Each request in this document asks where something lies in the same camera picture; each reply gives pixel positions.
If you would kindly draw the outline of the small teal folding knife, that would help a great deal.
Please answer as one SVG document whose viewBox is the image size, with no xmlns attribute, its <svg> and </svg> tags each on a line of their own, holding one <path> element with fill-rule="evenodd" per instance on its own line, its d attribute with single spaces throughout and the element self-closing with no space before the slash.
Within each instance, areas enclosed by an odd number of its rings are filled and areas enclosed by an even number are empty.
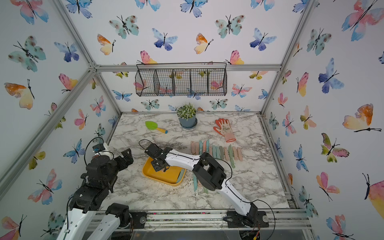
<svg viewBox="0 0 384 240">
<path fill-rule="evenodd" d="M 177 184 L 179 184 L 179 183 L 183 180 L 184 175 L 185 175 L 185 169 L 182 169 L 182 170 L 180 171 L 179 176 L 178 176 Z"/>
</svg>

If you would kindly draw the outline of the pink folding fruit knife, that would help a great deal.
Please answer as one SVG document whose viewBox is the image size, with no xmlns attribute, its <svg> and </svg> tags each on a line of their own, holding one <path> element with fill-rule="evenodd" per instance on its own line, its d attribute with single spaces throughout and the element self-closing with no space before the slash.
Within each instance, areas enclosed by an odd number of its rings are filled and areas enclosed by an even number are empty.
<svg viewBox="0 0 384 240">
<path fill-rule="evenodd" d="M 191 153 L 196 154 L 196 143 L 194 141 L 191 141 Z"/>
</svg>

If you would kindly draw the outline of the pink ceramic knife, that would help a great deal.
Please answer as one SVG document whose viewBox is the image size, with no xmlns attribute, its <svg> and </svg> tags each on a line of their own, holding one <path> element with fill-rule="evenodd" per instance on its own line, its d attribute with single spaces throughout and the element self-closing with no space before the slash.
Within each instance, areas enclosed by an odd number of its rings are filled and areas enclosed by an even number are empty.
<svg viewBox="0 0 384 240">
<path fill-rule="evenodd" d="M 206 150 L 207 150 L 207 141 L 204 141 L 203 142 L 203 151 L 202 151 L 202 153 L 205 153 Z"/>
</svg>

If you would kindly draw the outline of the pink folding knife long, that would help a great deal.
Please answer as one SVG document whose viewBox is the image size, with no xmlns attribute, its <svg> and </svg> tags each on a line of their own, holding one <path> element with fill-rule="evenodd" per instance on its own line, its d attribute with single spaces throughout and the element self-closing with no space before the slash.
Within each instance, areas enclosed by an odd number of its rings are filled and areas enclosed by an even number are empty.
<svg viewBox="0 0 384 240">
<path fill-rule="evenodd" d="M 213 155 L 213 146 L 209 146 L 209 154 L 210 154 L 210 156 L 211 157 L 213 157 L 214 155 Z"/>
</svg>

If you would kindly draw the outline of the teal handle knife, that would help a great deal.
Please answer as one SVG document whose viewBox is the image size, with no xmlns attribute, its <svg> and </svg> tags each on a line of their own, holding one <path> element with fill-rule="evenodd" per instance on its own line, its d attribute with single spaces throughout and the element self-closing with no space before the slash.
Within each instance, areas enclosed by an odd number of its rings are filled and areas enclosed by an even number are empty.
<svg viewBox="0 0 384 240">
<path fill-rule="evenodd" d="M 220 147 L 216 146 L 216 158 L 221 159 Z"/>
</svg>

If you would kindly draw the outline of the dark grey folding knife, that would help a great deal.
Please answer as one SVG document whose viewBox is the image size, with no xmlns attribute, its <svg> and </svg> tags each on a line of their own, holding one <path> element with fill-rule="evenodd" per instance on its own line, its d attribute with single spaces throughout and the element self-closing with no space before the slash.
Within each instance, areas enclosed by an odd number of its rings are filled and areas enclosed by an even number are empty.
<svg viewBox="0 0 384 240">
<path fill-rule="evenodd" d="M 219 151 L 220 151 L 220 159 L 224 160 L 225 159 L 224 148 L 222 146 L 219 146 Z"/>
</svg>

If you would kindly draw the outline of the pink folding knife top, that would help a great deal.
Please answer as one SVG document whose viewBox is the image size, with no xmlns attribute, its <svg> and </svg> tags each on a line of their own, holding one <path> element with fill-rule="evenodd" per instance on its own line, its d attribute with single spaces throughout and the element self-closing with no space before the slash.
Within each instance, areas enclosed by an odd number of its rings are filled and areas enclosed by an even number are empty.
<svg viewBox="0 0 384 240">
<path fill-rule="evenodd" d="M 227 147 L 224 147 L 224 155 L 225 155 L 226 161 L 230 161 L 229 151 Z"/>
</svg>

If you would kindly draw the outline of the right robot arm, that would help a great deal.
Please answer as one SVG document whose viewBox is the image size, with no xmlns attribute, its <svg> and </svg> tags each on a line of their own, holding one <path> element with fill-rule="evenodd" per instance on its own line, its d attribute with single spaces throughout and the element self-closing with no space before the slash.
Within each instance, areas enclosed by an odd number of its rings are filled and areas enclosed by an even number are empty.
<svg viewBox="0 0 384 240">
<path fill-rule="evenodd" d="M 264 211 L 243 197 L 230 182 L 224 168 L 210 154 L 188 155 L 172 148 L 161 149 L 156 144 L 150 144 L 145 153 L 152 158 L 152 166 L 156 172 L 167 171 L 170 167 L 181 167 L 192 171 L 203 187 L 209 191 L 218 191 L 233 207 L 223 220 L 229 228 L 267 228 L 269 221 Z"/>
</svg>

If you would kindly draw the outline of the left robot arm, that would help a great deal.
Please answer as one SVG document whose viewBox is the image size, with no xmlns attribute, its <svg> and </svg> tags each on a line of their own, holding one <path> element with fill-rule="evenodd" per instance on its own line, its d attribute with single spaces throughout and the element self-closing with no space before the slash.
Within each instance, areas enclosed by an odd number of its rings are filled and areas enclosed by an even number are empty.
<svg viewBox="0 0 384 240">
<path fill-rule="evenodd" d="M 118 173 L 133 164 L 131 149 L 114 157 L 106 151 L 99 152 L 86 166 L 82 174 L 82 186 L 74 193 L 67 205 L 67 218 L 61 229 L 59 240 L 83 239 L 90 223 L 103 201 L 113 192 Z M 134 220 L 129 207 L 123 204 L 111 204 L 99 225 L 89 236 L 90 240 L 107 240 L 117 229 L 133 230 Z"/>
</svg>

